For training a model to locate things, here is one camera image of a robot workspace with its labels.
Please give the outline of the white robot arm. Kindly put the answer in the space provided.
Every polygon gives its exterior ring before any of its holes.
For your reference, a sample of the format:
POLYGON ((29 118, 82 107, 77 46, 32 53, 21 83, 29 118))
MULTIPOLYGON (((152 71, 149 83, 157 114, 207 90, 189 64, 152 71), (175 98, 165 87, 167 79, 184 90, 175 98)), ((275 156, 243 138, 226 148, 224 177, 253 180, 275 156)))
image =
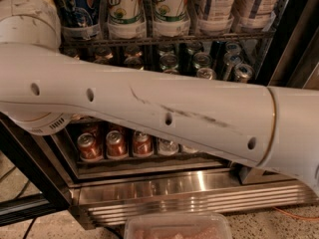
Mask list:
POLYGON ((92 116, 319 193, 319 92, 103 66, 60 53, 48 0, 0 0, 0 112, 37 135, 92 116))

